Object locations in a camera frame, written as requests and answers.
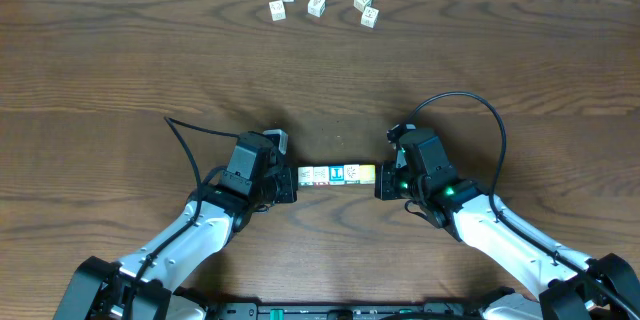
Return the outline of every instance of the wooden table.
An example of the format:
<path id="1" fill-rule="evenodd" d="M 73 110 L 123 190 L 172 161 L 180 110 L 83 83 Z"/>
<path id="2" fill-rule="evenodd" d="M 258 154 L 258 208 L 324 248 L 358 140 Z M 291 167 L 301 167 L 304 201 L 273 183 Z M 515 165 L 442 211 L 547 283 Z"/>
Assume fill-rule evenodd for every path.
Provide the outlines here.
<path id="1" fill-rule="evenodd" d="M 283 128 L 295 164 L 393 156 L 385 131 L 427 96 L 502 113 L 498 193 L 569 246 L 640 269 L 640 0 L 0 0 L 0 317 L 50 318 L 75 268 L 115 260 L 194 188 L 163 116 Z M 493 118 L 467 99 L 418 121 L 489 181 Z M 203 171 L 233 141 L 184 131 Z M 371 186 L 302 189 L 189 278 L 218 298 L 423 301 L 524 289 Z"/>

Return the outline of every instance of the blue label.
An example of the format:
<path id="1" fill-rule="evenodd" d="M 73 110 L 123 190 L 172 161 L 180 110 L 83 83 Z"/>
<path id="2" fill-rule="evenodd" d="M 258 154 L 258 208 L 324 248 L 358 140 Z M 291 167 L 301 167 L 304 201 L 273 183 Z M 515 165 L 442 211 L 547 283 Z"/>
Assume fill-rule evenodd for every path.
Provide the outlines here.
<path id="1" fill-rule="evenodd" d="M 344 166 L 329 166 L 329 181 L 344 181 Z"/>

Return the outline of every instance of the wood grain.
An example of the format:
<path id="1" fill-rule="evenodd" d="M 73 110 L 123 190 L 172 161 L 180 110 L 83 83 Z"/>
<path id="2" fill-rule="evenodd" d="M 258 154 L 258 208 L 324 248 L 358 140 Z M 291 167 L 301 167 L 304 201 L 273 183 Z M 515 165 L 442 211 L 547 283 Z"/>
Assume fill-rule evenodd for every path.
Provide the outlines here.
<path id="1" fill-rule="evenodd" d="M 640 0 L 0 0 L 0 318 L 50 318 L 75 268 L 148 241 L 193 188 L 162 116 L 281 127 L 296 164 L 379 162 L 418 102 L 463 89 L 504 115 L 499 193 L 559 241 L 640 268 Z M 481 106 L 436 103 L 463 174 L 488 181 Z M 202 169 L 228 139 L 185 132 Z M 304 189 L 188 280 L 214 297 L 423 301 L 524 289 L 367 186 Z"/>

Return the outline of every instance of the cable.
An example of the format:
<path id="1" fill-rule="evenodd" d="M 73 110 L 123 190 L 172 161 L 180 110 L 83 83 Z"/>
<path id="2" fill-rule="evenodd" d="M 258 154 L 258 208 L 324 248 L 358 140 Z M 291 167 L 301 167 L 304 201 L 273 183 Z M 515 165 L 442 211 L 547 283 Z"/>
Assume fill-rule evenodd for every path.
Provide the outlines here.
<path id="1" fill-rule="evenodd" d="M 138 289 L 138 285 L 140 283 L 140 280 L 142 279 L 142 276 L 144 275 L 145 271 L 147 271 L 147 268 L 149 268 L 149 266 L 153 263 L 153 261 L 158 258 L 158 255 L 160 254 L 160 252 L 162 250 L 164 250 L 164 248 L 166 248 L 169 244 L 171 244 L 171 242 L 173 242 L 175 239 L 177 239 L 180 235 L 182 235 L 185 231 L 187 231 L 187 229 L 189 229 L 192 225 L 194 225 L 196 223 L 196 221 L 198 219 L 198 216 L 200 215 L 200 209 L 202 208 L 202 189 L 203 189 L 204 185 L 208 184 L 209 181 L 211 181 L 216 176 L 216 174 L 218 174 L 218 172 L 226 169 L 226 166 L 219 166 L 219 167 L 214 168 L 213 170 L 211 170 L 209 172 L 209 174 L 205 178 L 206 182 L 203 182 L 200 179 L 200 170 L 198 170 L 198 164 L 196 163 L 196 160 L 193 157 L 193 154 L 191 153 L 191 150 L 189 149 L 189 146 L 184 141 L 184 138 L 182 137 L 182 135 L 180 135 L 180 132 L 178 132 L 178 129 L 176 128 L 175 125 L 180 125 L 180 126 L 188 128 L 188 129 L 201 131 L 201 132 L 204 132 L 204 133 L 207 133 L 207 134 L 233 137 L 233 138 L 236 138 L 236 139 L 239 138 L 239 136 L 236 135 L 236 134 L 225 133 L 225 132 L 220 132 L 220 131 L 214 131 L 214 130 L 201 128 L 199 126 L 187 124 L 187 123 L 184 123 L 182 121 L 175 120 L 175 119 L 172 119 L 172 118 L 166 117 L 166 116 L 164 118 L 164 121 L 167 122 L 167 124 L 171 128 L 171 131 L 173 132 L 173 134 L 176 136 L 176 138 L 180 142 L 180 145 L 182 145 L 182 149 L 187 154 L 187 158 L 189 158 L 189 163 L 191 164 L 191 168 L 193 169 L 193 175 L 194 175 L 194 177 L 196 179 L 196 201 L 197 201 L 196 210 L 194 211 L 193 216 L 189 219 L 189 221 L 187 221 L 187 223 L 183 227 L 181 227 L 173 235 L 171 235 L 164 242 L 162 242 L 162 244 L 158 245 L 158 247 L 155 250 L 153 250 L 151 253 L 149 253 L 145 257 L 144 262 L 142 263 L 142 266 L 140 266 L 140 269 L 138 269 L 138 272 L 136 273 L 136 277 L 134 278 L 133 283 L 131 285 L 131 293 L 129 294 L 129 298 L 127 299 L 127 302 L 126 302 L 126 304 L 124 306 L 123 314 L 122 314 L 122 320 L 129 320 L 130 317 L 131 317 L 133 298 L 135 297 L 135 294 L 136 294 L 136 291 Z"/>
<path id="2" fill-rule="evenodd" d="M 635 307 L 632 304 L 629 303 L 629 301 L 627 301 L 626 299 L 624 299 L 624 298 L 618 296 L 617 294 L 613 293 L 613 291 L 609 290 L 609 288 L 607 288 L 604 284 L 602 284 L 599 281 L 597 281 L 596 279 L 594 279 L 591 275 L 587 274 L 587 272 L 582 270 L 579 266 L 573 264 L 571 261 L 569 261 L 568 259 L 566 259 L 562 255 L 560 255 L 557 251 L 551 250 L 551 249 L 547 249 L 544 245 L 540 244 L 535 239 L 531 238 L 529 235 L 527 235 L 524 232 L 522 232 L 520 229 L 518 229 L 517 226 L 515 226 L 515 225 L 513 225 L 512 223 L 509 222 L 509 220 L 503 214 L 502 211 L 498 210 L 498 208 L 496 207 L 496 204 L 495 204 L 494 195 L 495 195 L 496 185 L 498 183 L 498 178 L 500 177 L 500 171 L 502 170 L 502 164 L 504 163 L 504 157 L 505 157 L 505 154 L 507 152 L 507 133 L 506 133 L 506 131 L 504 129 L 504 122 L 502 121 L 502 118 L 500 117 L 500 114 L 498 114 L 496 109 L 487 100 L 485 100 L 484 98 L 482 98 L 482 97 L 480 97 L 480 96 L 478 96 L 478 95 L 476 95 L 474 93 L 470 93 L 470 92 L 466 92 L 466 91 L 451 91 L 451 92 L 442 93 L 442 94 L 433 96 L 433 97 L 423 101 L 420 105 L 418 105 L 415 108 L 415 110 L 413 110 L 409 114 L 409 116 L 407 117 L 407 120 L 404 122 L 404 124 L 410 123 L 411 120 L 413 119 L 413 117 L 416 116 L 416 114 L 422 108 L 424 108 L 425 106 L 431 104 L 432 102 L 434 102 L 434 101 L 436 101 L 438 99 L 442 99 L 442 98 L 449 97 L 449 96 L 466 96 L 466 97 L 470 97 L 470 98 L 473 98 L 473 99 L 481 102 L 484 106 L 487 107 L 487 109 L 489 109 L 489 111 L 491 111 L 491 113 L 493 114 L 493 116 L 496 119 L 496 122 L 498 123 L 498 127 L 500 128 L 500 136 L 502 138 L 502 144 L 501 144 L 501 147 L 500 147 L 500 157 L 498 158 L 498 164 L 496 166 L 496 172 L 495 172 L 495 175 L 493 176 L 493 181 L 491 182 L 491 187 L 489 189 L 489 205 L 491 206 L 491 210 L 494 212 L 494 214 L 496 214 L 496 221 L 502 221 L 505 224 L 505 226 L 507 228 L 509 228 L 511 231 L 513 231 L 518 236 L 520 236 L 524 240 L 526 240 L 529 243 L 531 243 L 533 246 L 538 248 L 540 251 L 544 252 L 546 255 L 554 258 L 554 260 L 556 260 L 560 264 L 562 264 L 562 265 L 568 267 L 569 269 L 573 270 L 580 278 L 582 278 L 583 280 L 588 282 L 589 285 L 591 285 L 594 288 L 596 288 L 601 294 L 607 296 L 609 298 L 609 300 L 611 300 L 613 303 L 615 303 L 616 305 L 618 305 L 619 307 L 624 309 L 624 311 L 626 311 L 628 314 L 632 315 L 636 320 L 640 320 L 640 315 L 638 314 L 638 311 L 635 309 Z"/>
<path id="3" fill-rule="evenodd" d="M 429 218 L 424 213 L 409 210 L 409 205 L 418 205 L 418 203 L 415 200 L 407 200 L 407 202 L 404 203 L 404 210 L 409 214 L 413 214 L 415 216 L 422 218 L 425 221 L 429 221 Z"/>
<path id="4" fill-rule="evenodd" d="M 431 314 L 431 313 L 404 313 L 394 314 L 384 317 L 380 320 L 410 320 L 410 319 L 424 319 L 424 320 L 478 320 L 482 319 L 478 316 L 466 316 L 466 315 L 454 315 L 454 314 Z"/>
<path id="5" fill-rule="evenodd" d="M 253 212 L 256 214 L 266 214 L 269 212 L 269 209 L 271 209 L 272 207 L 273 205 L 271 206 L 266 204 L 258 205 L 258 207 Z"/>
<path id="6" fill-rule="evenodd" d="M 269 178 L 279 173 L 282 170 L 282 168 L 284 168 L 284 163 L 285 163 L 284 154 L 282 154 L 278 149 L 274 149 L 273 151 L 276 154 L 276 166 L 272 167 L 264 174 L 265 178 Z"/>
<path id="7" fill-rule="evenodd" d="M 211 169 L 211 171 L 209 171 L 207 176 L 204 177 L 204 180 L 202 180 L 202 183 L 205 184 L 205 185 L 210 183 L 211 180 L 213 180 L 213 178 L 216 177 L 216 175 L 218 175 L 218 173 L 220 171 L 223 171 L 223 170 L 227 170 L 227 167 L 224 166 L 224 165 L 223 166 L 218 166 L 218 167 L 215 167 L 215 168 Z"/>
<path id="8" fill-rule="evenodd" d="M 166 116 L 165 116 L 164 120 L 167 121 L 167 123 L 172 122 L 172 123 L 174 123 L 176 125 L 184 126 L 187 129 L 192 129 L 192 130 L 204 132 L 204 133 L 207 133 L 207 134 L 233 137 L 233 138 L 236 138 L 236 139 L 239 138 L 239 136 L 237 134 L 232 134 L 232 133 L 226 133 L 226 132 L 222 132 L 222 131 L 215 131 L 215 130 L 209 130 L 209 129 L 201 128 L 199 126 L 187 124 L 187 123 L 182 122 L 180 120 L 176 120 L 176 119 L 173 119 L 173 118 L 170 118 L 170 117 L 166 117 Z"/>

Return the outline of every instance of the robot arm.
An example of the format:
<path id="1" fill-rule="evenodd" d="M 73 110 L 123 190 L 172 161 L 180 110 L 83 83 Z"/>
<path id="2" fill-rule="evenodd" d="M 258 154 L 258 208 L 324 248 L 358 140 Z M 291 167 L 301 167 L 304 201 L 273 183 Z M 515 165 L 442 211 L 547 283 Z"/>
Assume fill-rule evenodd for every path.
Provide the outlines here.
<path id="1" fill-rule="evenodd" d="M 398 125 L 389 130 L 388 138 L 396 160 L 377 170 L 375 196 L 385 201 L 409 199 L 407 211 L 410 204 L 418 205 L 422 212 L 414 214 L 491 257 L 540 300 L 533 307 L 537 310 L 522 317 L 502 304 L 485 318 L 587 320 L 593 305 L 629 313 L 612 301 L 618 295 L 640 303 L 640 282 L 628 263 L 614 254 L 595 260 L 570 249 L 513 213 L 477 182 L 460 179 L 432 129 Z"/>
<path id="2" fill-rule="evenodd" d="M 118 262 L 92 257 L 78 267 L 54 319 L 97 314 L 204 319 L 205 301 L 175 292 L 202 261 L 249 223 L 254 212 L 297 200 L 297 182 L 284 163 L 286 147 L 287 134 L 281 130 L 240 134 L 219 183 L 199 186 L 180 216 L 158 236 Z"/>

